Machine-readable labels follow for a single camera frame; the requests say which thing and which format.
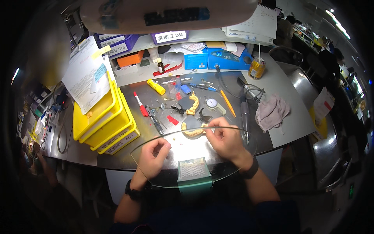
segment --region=spiral notebook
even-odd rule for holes
[[[228,26],[227,29],[259,34],[275,39],[277,32],[277,12],[259,4],[248,20],[240,24]]]

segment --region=black watch strap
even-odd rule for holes
[[[257,173],[258,171],[258,161],[256,159],[256,157],[253,157],[253,164],[251,166],[251,168],[247,171],[243,171],[241,172],[241,175],[244,179],[251,179],[255,176],[255,174]]]
[[[135,189],[131,189],[130,183],[131,183],[131,180],[129,180],[126,184],[125,193],[130,196],[131,200],[140,201],[141,198],[143,197],[143,192],[135,190]]]

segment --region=yellow pencil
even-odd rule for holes
[[[221,91],[221,94],[222,94],[223,98],[225,99],[225,102],[226,102],[227,106],[229,107],[231,113],[232,113],[232,114],[234,115],[234,117],[236,118],[236,115],[235,115],[234,109],[233,109],[233,107],[231,106],[229,100],[227,99],[225,93],[223,92],[223,90],[220,90],[220,91]]]

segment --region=blue ultrasonic cleaner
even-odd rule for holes
[[[240,57],[222,48],[208,48],[208,69],[215,69],[218,64],[220,69],[249,70],[252,60],[247,48]]]

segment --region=drink can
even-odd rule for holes
[[[248,75],[255,80],[259,80],[262,73],[264,73],[265,65],[266,63],[263,59],[260,61],[260,58],[254,58],[249,67]]]

